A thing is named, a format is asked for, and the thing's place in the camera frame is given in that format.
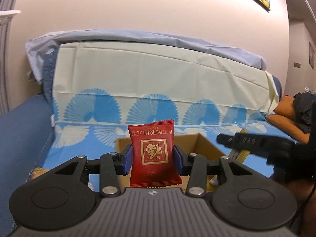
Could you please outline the red square snack packet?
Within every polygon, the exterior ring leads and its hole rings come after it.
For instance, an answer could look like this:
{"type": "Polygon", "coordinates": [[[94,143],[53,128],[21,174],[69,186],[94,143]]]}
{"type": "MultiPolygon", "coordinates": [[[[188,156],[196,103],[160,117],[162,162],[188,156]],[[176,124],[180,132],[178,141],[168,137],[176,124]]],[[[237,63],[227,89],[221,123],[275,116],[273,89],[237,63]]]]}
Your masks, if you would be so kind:
{"type": "Polygon", "coordinates": [[[133,146],[130,187],[153,188],[181,185],[174,165],[174,120],[129,125],[133,146]]]}

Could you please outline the grey-blue sheet on backrest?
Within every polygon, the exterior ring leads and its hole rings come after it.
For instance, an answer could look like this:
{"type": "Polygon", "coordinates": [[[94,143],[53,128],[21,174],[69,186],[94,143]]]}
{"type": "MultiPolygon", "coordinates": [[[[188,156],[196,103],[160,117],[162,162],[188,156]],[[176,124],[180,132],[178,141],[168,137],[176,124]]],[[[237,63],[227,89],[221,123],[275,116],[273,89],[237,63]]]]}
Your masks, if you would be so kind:
{"type": "Polygon", "coordinates": [[[166,45],[227,58],[259,70],[267,69],[266,60],[247,50],[203,39],[166,33],[123,29],[85,29],[49,32],[26,42],[26,54],[37,82],[42,82],[44,57],[61,44],[72,42],[113,41],[166,45]]]}

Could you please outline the orange cushion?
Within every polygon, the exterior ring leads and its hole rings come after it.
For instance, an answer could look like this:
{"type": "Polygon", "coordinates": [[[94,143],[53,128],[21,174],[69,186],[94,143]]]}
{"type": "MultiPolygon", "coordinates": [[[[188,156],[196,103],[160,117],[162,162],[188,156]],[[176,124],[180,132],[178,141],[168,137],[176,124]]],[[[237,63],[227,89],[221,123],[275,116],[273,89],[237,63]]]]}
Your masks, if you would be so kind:
{"type": "Polygon", "coordinates": [[[284,96],[274,109],[273,113],[266,116],[265,119],[296,141],[307,144],[309,141],[309,133],[304,133],[299,128],[293,102],[293,97],[284,96]]]}

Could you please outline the brown cardboard box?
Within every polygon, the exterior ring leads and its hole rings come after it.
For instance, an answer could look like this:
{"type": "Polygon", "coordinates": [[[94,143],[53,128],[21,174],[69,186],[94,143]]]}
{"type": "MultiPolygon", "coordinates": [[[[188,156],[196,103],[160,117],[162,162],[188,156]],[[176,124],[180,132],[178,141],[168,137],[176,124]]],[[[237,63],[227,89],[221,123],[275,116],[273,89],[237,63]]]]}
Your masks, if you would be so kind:
{"type": "MultiPolygon", "coordinates": [[[[122,153],[128,144],[131,144],[130,137],[119,138],[115,141],[116,152],[122,153]]],[[[215,141],[210,142],[206,137],[202,134],[189,134],[189,135],[175,135],[174,144],[181,147],[183,152],[186,154],[189,153],[197,153],[204,155],[210,161],[218,161],[220,157],[224,156],[224,153],[220,151],[214,144],[215,141]]],[[[228,156],[238,161],[239,163],[243,163],[246,160],[246,157],[250,154],[249,151],[233,151],[229,149],[228,156]]],[[[130,187],[130,176],[131,171],[126,176],[118,176],[118,182],[120,184],[120,188],[123,191],[125,188],[130,187]]],[[[215,176],[208,174],[207,176],[207,192],[213,192],[217,189],[215,185],[215,176]]],[[[181,188],[183,192],[185,192],[187,184],[189,182],[189,176],[181,177],[182,184],[181,185],[173,185],[162,188],[181,188]]]]}

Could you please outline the grey curtain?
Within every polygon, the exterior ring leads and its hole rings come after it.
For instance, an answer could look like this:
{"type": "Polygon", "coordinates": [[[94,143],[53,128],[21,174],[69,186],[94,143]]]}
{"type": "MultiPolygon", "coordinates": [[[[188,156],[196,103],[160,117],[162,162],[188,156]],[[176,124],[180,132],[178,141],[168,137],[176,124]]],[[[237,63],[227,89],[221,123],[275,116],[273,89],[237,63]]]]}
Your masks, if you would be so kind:
{"type": "MultiPolygon", "coordinates": [[[[1,0],[1,11],[13,10],[16,0],[1,0]]],[[[10,23],[1,26],[1,116],[10,111],[10,99],[8,97],[7,81],[7,50],[10,23]]]]}

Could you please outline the black cloth on cushion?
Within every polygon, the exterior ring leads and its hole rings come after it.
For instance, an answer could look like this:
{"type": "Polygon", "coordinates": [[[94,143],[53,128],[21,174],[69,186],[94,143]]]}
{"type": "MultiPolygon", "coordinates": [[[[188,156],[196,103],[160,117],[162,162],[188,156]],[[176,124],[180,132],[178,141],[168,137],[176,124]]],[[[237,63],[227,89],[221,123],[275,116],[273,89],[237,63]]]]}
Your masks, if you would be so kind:
{"type": "Polygon", "coordinates": [[[315,95],[311,93],[297,93],[294,96],[293,108],[296,116],[296,124],[304,134],[310,133],[312,124],[312,103],[315,95]]]}

